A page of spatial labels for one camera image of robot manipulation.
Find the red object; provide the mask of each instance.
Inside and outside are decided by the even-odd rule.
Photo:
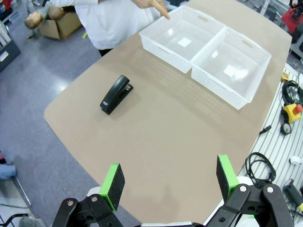
[[[12,1],[13,0],[3,0],[3,4],[4,4],[6,10],[10,9],[10,3]]]
[[[297,114],[301,113],[302,111],[303,111],[303,107],[302,107],[300,104],[298,104],[298,105],[294,108],[293,113],[294,113],[295,115],[297,115]]]
[[[292,9],[290,8],[283,16],[282,21],[286,24],[288,30],[293,33],[297,27],[303,22],[303,16],[300,15],[299,21],[296,21],[294,18],[292,18],[293,11],[296,10],[296,8]]]

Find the person's hand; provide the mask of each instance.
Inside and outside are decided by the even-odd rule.
[[[132,0],[132,2],[141,9],[155,7],[156,10],[160,12],[161,16],[164,16],[167,20],[170,19],[167,10],[164,8],[163,0]]]

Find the translucent plastic bin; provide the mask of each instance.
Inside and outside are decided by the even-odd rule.
[[[239,110],[252,101],[270,58],[258,44],[226,27],[193,59],[191,77]]]
[[[193,57],[224,27],[200,11],[181,6],[170,12],[170,20],[162,17],[139,34],[144,49],[186,73]]]

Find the blue floor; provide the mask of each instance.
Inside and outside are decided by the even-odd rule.
[[[98,184],[50,129],[44,110],[100,54],[82,39],[83,28],[66,41],[27,40],[21,20],[9,29],[21,54],[0,72],[0,150],[15,163],[32,212],[50,226],[62,200],[82,200]],[[117,216],[125,227],[138,224],[122,208]]]

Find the yellow object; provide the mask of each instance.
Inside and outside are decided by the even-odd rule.
[[[289,74],[287,72],[282,73],[282,81],[283,82],[289,81]]]
[[[85,32],[82,36],[82,39],[85,39],[87,37],[87,32]]]
[[[303,203],[300,206],[298,206],[298,208],[301,212],[303,212]]]
[[[294,108],[297,106],[297,104],[291,104],[283,107],[283,110],[287,112],[288,115],[288,123],[296,122],[297,120],[301,119],[301,113],[295,115],[293,113]]]

